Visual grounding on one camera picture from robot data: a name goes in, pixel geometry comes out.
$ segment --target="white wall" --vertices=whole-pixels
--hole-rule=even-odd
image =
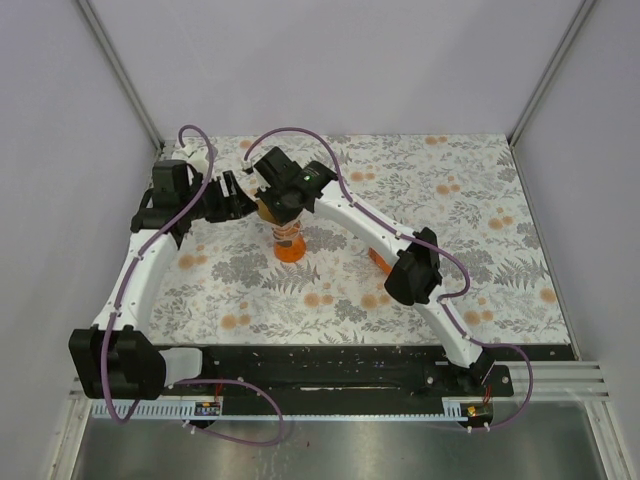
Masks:
[[[517,149],[579,345],[602,362],[636,464],[639,24],[637,0],[600,2]]]
[[[505,132],[579,0],[94,0],[165,138]]]
[[[33,480],[153,151],[71,1],[4,2],[0,58],[0,478]]]

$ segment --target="flower pattern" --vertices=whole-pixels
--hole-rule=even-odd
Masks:
[[[245,192],[257,182],[240,160],[255,137],[214,137],[215,170],[234,170]],[[424,226],[469,269],[470,291],[454,303],[484,341],[569,343],[522,187],[502,135],[335,135],[327,137],[350,188],[396,221]],[[193,155],[205,155],[189,138]],[[330,166],[312,138],[284,135],[293,160]],[[165,149],[163,158],[186,159]],[[436,344],[426,321],[384,290],[385,274],[347,230],[303,213],[304,257],[273,254],[271,229],[257,215],[193,223],[155,300],[148,336],[157,344]],[[449,291],[462,274],[441,259]]]

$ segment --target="orange object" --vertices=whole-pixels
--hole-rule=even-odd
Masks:
[[[276,258],[284,263],[300,260],[307,251],[307,244],[300,234],[300,222],[283,227],[273,226],[273,252]]]
[[[384,258],[382,258],[373,248],[369,249],[369,257],[371,257],[371,260],[373,260],[384,273],[386,273],[387,275],[391,273],[391,267],[389,266],[389,264],[385,262]]]

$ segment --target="table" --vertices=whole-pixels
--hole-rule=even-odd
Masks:
[[[216,171],[232,169],[248,193],[257,182],[240,159],[255,137],[212,137]],[[536,228],[503,135],[339,135],[337,152],[354,192],[396,221],[428,226],[469,269],[472,287],[454,301],[486,342],[568,344],[569,335]],[[196,155],[200,139],[189,138]],[[267,139],[301,164],[328,155],[312,138]],[[170,148],[169,158],[186,158]],[[251,215],[197,221],[166,272],[147,332],[156,344],[438,344],[424,319],[391,299],[367,246],[305,212],[307,253],[278,261],[270,227]],[[446,259],[447,289],[463,286]]]

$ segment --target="gray leaf pattern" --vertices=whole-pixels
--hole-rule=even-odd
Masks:
[[[256,137],[215,137],[217,171],[233,170],[250,195],[256,179],[239,159]],[[469,269],[470,291],[454,303],[484,341],[567,343],[568,334],[535,226],[502,135],[333,135],[327,137],[349,187],[380,211],[438,244]],[[188,138],[194,155],[203,142]],[[312,138],[267,139],[294,160],[332,166]],[[179,146],[162,158],[186,159]],[[347,230],[303,213],[305,256],[284,264],[257,215],[194,222],[153,306],[148,336],[162,344],[437,344],[426,320],[385,292],[386,275]],[[441,258],[449,291],[462,274]]]

